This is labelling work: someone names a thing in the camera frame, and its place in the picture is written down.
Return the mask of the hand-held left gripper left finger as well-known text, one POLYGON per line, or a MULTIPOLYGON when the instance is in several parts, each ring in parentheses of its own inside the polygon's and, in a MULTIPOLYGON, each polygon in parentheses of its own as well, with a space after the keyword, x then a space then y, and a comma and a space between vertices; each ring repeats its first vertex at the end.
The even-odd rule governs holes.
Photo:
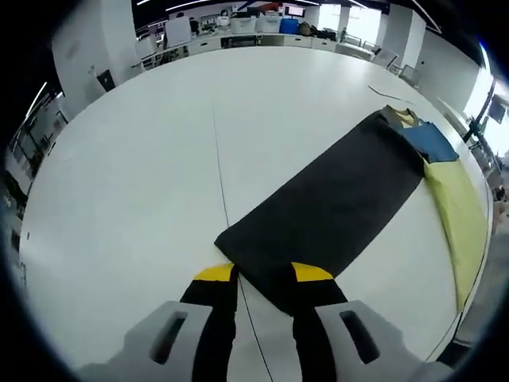
POLYGON ((236 335, 238 271, 200 271, 178 301, 163 303, 125 336, 126 380, 225 381, 236 335))

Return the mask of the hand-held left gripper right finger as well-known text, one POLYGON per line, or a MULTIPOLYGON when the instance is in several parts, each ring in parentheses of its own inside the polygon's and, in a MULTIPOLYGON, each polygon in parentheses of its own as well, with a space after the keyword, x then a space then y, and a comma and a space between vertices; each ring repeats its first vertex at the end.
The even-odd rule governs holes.
POLYGON ((408 381, 400 331, 361 301, 348 301, 327 271, 291 263, 293 337, 303 381, 408 381))

